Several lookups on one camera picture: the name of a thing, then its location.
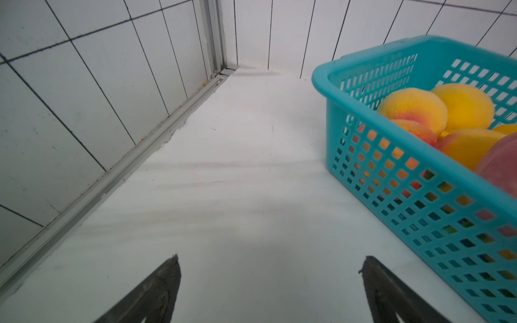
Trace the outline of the pink peach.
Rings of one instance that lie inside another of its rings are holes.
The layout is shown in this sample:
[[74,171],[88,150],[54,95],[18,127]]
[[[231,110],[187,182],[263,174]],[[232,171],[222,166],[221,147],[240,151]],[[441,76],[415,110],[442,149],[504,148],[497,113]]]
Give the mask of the pink peach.
[[482,157],[475,173],[516,198],[516,134],[499,140]]

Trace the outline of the orange red peach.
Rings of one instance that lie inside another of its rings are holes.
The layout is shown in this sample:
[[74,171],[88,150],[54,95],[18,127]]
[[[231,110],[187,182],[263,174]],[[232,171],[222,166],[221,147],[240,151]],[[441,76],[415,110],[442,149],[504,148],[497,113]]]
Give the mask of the orange red peach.
[[415,121],[408,121],[408,120],[402,120],[402,119],[391,119],[391,122],[393,122],[398,127],[401,127],[401,129],[405,130],[406,132],[412,134],[413,136],[417,137],[418,139],[422,140],[429,146],[436,148],[437,145],[437,137],[436,134],[429,129],[427,126],[415,122]]

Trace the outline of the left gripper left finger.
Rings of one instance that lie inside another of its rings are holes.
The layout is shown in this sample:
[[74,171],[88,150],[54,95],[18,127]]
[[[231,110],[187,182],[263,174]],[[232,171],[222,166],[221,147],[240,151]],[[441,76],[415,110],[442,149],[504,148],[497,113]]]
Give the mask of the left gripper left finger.
[[170,322],[181,282],[179,257],[164,261],[97,322]]

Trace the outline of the yellow peach top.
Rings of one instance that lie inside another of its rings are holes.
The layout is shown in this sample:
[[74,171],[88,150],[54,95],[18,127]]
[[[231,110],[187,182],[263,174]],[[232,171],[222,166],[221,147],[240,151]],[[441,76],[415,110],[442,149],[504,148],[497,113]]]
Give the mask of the yellow peach top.
[[512,135],[514,133],[517,133],[517,124],[500,125],[493,128],[492,130],[498,133],[502,133],[504,135]]

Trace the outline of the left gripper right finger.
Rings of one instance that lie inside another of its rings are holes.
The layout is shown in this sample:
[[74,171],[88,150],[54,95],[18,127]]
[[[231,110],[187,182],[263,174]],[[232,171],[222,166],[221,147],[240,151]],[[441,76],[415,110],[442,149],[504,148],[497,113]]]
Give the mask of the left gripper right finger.
[[377,258],[367,256],[359,273],[374,322],[449,321]]

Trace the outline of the yellow peach red spot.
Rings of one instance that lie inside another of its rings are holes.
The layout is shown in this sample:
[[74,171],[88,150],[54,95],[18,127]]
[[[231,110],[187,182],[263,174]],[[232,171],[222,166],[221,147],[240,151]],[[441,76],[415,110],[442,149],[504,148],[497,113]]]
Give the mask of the yellow peach red spot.
[[435,135],[443,132],[448,122],[445,103],[436,94],[413,87],[389,94],[377,112],[388,119],[418,122]]

